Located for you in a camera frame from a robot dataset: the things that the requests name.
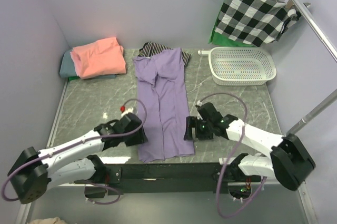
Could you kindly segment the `purple t shirt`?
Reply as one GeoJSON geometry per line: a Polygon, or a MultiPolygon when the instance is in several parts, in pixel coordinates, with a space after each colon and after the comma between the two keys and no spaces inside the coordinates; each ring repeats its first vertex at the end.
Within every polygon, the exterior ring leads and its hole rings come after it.
{"type": "Polygon", "coordinates": [[[138,157],[143,162],[194,155],[194,144],[185,140],[186,119],[190,115],[185,86],[182,50],[164,50],[151,57],[133,58],[137,78],[140,116],[146,143],[139,145],[138,157]]]}

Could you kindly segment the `black white striped shirt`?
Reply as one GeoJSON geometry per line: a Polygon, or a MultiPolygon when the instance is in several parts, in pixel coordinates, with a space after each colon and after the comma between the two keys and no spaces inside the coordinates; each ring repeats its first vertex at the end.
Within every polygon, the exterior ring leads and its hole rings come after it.
{"type": "MultiPolygon", "coordinates": [[[[164,50],[171,50],[171,48],[155,43],[155,42],[146,42],[141,49],[139,49],[140,57],[151,57],[156,54],[162,53],[164,50]]],[[[187,66],[191,58],[191,54],[182,52],[182,61],[184,66],[187,66]]]]}

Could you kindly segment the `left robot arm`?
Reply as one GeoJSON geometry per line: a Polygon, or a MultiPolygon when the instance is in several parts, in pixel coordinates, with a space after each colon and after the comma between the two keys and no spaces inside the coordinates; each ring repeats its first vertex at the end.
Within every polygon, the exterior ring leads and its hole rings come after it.
{"type": "Polygon", "coordinates": [[[108,170],[97,153],[120,143],[129,147],[146,142],[143,124],[137,115],[127,113],[119,120],[102,123],[81,137],[56,147],[39,151],[33,147],[25,149],[7,174],[1,188],[2,198],[11,201],[5,194],[8,184],[16,192],[16,200],[28,204],[47,190],[65,183],[105,183],[108,170]]]}

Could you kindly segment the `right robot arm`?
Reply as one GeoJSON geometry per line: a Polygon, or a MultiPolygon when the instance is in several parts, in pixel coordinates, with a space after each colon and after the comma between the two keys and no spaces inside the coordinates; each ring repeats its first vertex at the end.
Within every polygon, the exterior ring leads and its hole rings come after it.
{"type": "Polygon", "coordinates": [[[229,169],[229,176],[234,181],[251,176],[267,177],[295,191],[316,167],[313,158],[294,134],[269,133],[244,123],[236,116],[223,116],[210,102],[199,103],[197,111],[197,116],[186,118],[185,141],[221,137],[257,151],[256,155],[241,153],[235,158],[219,159],[220,165],[229,169]]]}

